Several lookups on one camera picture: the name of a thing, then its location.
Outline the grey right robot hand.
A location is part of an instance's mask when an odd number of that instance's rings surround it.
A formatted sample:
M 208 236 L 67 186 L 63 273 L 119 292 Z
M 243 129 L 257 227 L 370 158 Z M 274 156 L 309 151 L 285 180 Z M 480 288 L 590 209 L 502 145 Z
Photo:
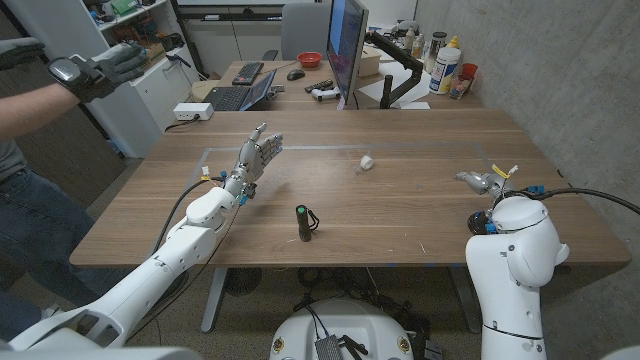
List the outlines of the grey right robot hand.
M 513 190 L 506 179 L 496 173 L 459 172 L 454 179 L 465 182 L 479 195 L 488 194 L 493 201 Z

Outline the person's gloved left hand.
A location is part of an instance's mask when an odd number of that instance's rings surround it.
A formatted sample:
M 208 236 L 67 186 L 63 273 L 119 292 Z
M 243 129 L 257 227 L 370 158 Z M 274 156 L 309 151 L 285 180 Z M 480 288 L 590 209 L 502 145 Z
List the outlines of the person's gloved left hand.
M 27 63 L 44 54 L 45 45 L 33 37 L 1 41 L 1 70 Z

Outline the person's gloved right hand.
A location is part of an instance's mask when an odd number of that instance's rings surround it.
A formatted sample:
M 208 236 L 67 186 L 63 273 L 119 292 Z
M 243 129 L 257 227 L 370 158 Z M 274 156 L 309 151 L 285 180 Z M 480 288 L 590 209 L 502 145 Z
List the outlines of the person's gloved right hand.
M 122 42 L 93 58 L 58 57 L 47 65 L 50 75 L 81 103 L 105 98 L 122 83 L 144 74 L 145 48 Z

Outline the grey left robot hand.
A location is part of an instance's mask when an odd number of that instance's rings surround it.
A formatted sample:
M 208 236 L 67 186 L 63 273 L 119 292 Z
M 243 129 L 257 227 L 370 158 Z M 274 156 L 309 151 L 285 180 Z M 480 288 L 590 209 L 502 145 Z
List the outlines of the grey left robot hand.
M 223 188 L 234 196 L 240 195 L 254 184 L 262 176 L 269 162 L 282 151 L 281 133 L 260 139 L 266 128 L 266 123 L 259 125 L 240 148 L 235 167 L 223 185 Z

